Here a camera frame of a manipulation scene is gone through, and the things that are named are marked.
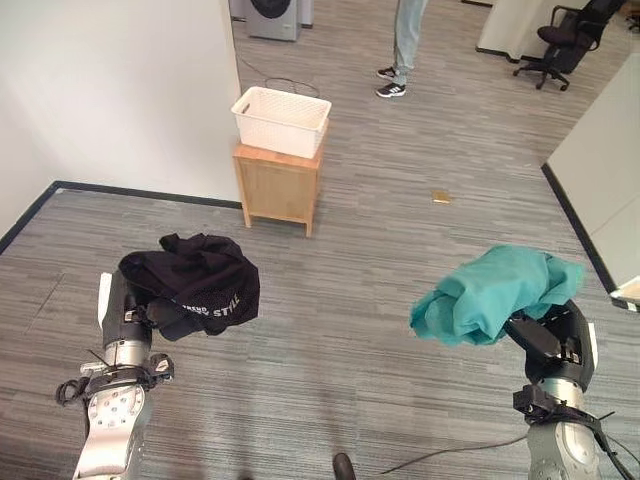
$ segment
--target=washing machine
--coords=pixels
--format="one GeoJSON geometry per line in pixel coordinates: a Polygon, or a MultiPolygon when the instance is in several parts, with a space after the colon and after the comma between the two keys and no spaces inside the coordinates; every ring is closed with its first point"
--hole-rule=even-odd
{"type": "Polygon", "coordinates": [[[300,35],[298,0],[245,0],[247,33],[251,37],[295,42],[300,35]]]}

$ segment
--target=gray carpet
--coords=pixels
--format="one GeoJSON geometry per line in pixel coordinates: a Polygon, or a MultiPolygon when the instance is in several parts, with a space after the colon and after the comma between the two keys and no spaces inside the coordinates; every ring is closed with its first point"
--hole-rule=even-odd
{"type": "MultiPolygon", "coordinates": [[[[233,237],[259,267],[260,318],[217,338],[154,350],[176,379],[152,392],[143,478],[329,479],[346,451],[360,478],[424,452],[526,432],[511,393],[526,382],[509,340],[447,348],[414,338],[410,304],[497,243],[546,249],[589,267],[576,298],[596,323],[600,365],[587,394],[606,430],[640,449],[640,322],[610,305],[539,164],[625,57],[620,22],[566,93],[538,92],[500,58],[475,53],[488,10],[427,9],[418,68],[402,99],[372,96],[390,63],[393,2],[318,1],[298,44],[247,39],[267,73],[316,84],[333,102],[314,236],[238,210],[64,191],[0,256],[0,478],[70,478],[82,447],[78,408],[57,384],[100,348],[98,277],[169,232],[233,237]],[[451,205],[431,202],[446,189],[451,205]]],[[[241,67],[243,85],[257,83],[241,67]]],[[[626,454],[621,458],[638,474],[626,454]]],[[[525,479],[526,445],[436,457],[390,479],[525,479]]],[[[617,478],[602,460],[603,478],[617,478]]]]}

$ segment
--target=wooden side table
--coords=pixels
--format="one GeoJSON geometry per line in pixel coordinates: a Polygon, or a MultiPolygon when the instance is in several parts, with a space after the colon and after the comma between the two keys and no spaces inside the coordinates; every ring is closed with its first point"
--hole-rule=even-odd
{"type": "Polygon", "coordinates": [[[313,230],[325,138],[315,157],[303,158],[239,144],[233,161],[242,197],[244,223],[251,217],[275,218],[306,225],[313,230]]]}

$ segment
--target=laundry basket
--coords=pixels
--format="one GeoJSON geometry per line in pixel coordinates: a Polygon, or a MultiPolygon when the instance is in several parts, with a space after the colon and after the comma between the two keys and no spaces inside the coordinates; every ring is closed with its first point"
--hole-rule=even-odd
{"type": "Polygon", "coordinates": [[[251,87],[231,111],[245,145],[313,158],[327,128],[331,102],[251,87]]]}

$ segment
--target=teal cloth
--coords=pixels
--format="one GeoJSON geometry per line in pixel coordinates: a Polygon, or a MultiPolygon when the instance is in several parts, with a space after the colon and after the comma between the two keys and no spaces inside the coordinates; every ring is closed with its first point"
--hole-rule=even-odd
{"type": "Polygon", "coordinates": [[[542,317],[563,305],[582,283],[581,265],[526,247],[500,245],[464,264],[416,302],[410,325],[421,338],[447,345],[495,343],[518,310],[542,317]]]}

